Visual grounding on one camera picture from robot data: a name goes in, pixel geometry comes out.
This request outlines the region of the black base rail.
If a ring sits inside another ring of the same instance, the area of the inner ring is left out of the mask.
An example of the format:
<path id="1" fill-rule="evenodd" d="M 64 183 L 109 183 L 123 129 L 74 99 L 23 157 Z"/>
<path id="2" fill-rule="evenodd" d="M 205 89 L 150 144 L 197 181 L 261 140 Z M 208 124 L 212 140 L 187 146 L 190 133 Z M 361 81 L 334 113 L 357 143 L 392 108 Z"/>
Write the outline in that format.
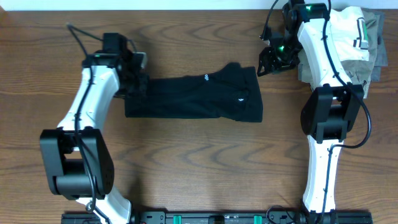
<path id="1" fill-rule="evenodd" d="M 165 213 L 143 212 L 135 215 L 131 223 L 137 224 L 293 224 L 318 223 L 318 216 L 293 211 L 273 210 L 267 213 Z M 369 212 L 331 212 L 323 216 L 322 223 L 372 224 Z"/>

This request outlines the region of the grey folded garment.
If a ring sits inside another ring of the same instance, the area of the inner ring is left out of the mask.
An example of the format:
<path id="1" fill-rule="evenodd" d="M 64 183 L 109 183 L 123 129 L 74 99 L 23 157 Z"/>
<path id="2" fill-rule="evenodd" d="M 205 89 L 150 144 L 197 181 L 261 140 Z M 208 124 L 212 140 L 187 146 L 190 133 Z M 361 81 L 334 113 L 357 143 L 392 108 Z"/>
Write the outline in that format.
<path id="1" fill-rule="evenodd" d="M 362 10 L 364 14 L 367 13 L 369 16 L 370 14 L 374 14 L 377 22 L 377 52 L 374 68 L 371 74 L 371 81 L 379 82 L 381 79 L 381 68 L 388 66 L 387 51 L 384 43 L 384 38 L 382 36 L 384 21 L 386 17 L 385 14 L 381 11 L 375 11 L 373 9 L 366 8 L 362 8 Z"/>

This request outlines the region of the olive khaki folded garment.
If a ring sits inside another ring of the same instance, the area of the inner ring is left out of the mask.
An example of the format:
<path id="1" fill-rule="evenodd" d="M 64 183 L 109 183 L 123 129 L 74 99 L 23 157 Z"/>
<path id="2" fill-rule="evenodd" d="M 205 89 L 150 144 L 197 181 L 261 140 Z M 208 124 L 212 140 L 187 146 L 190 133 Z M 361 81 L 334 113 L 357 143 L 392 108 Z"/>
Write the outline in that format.
<path id="1" fill-rule="evenodd" d="M 369 41 L 369 60 L 340 61 L 331 34 L 331 23 L 326 25 L 327 46 L 333 63 L 340 78 L 354 85 L 361 85 L 364 94 L 368 94 L 371 74 L 374 68 L 377 52 L 377 22 L 374 14 L 364 14 Z M 330 62 L 326 56 L 325 46 L 322 40 L 325 20 L 311 19 L 303 22 L 298 30 L 298 40 L 303 49 L 298 53 L 300 63 L 298 65 L 298 79 L 308 83 L 311 89 L 316 89 L 324 84 L 340 86 L 341 83 L 333 76 Z"/>

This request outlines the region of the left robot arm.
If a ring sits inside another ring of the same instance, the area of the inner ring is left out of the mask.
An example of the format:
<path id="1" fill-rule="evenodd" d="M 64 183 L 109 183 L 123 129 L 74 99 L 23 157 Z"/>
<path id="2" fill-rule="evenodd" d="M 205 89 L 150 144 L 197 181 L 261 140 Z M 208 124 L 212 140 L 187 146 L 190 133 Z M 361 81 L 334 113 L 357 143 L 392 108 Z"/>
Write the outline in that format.
<path id="1" fill-rule="evenodd" d="M 51 193 L 83 204 L 88 213 L 67 223 L 137 223 L 132 203 L 114 186 L 114 164 L 102 130 L 111 101 L 145 84 L 147 55 L 96 52 L 82 62 L 81 83 L 65 117 L 40 135 Z"/>

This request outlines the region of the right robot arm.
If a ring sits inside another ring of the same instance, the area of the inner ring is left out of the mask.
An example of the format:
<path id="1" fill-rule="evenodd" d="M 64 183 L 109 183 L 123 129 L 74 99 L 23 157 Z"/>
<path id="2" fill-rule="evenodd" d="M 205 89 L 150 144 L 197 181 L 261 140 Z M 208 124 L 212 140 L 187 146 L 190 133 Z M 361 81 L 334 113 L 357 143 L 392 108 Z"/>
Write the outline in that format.
<path id="1" fill-rule="evenodd" d="M 369 212 L 337 211 L 335 179 L 340 151 L 360 109 L 364 91 L 345 73 L 331 38 L 331 5 L 288 1 L 282 8 L 285 34 L 264 26 L 260 38 L 268 46 L 259 55 L 257 75 L 291 70 L 299 52 L 308 58 L 313 90 L 300 123 L 309 145 L 306 188 L 300 211 L 289 223 L 372 223 Z"/>

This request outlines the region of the black t-shirt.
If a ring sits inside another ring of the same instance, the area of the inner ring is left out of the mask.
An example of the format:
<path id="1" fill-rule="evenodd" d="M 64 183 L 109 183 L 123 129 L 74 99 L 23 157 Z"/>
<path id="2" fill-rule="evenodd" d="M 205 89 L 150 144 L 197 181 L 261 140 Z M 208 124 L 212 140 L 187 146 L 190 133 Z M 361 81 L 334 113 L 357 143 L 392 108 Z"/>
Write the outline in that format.
<path id="1" fill-rule="evenodd" d="M 127 118 L 227 118 L 260 123 L 263 103 L 256 69 L 237 62 L 198 76 L 149 80 L 144 96 L 124 101 Z"/>

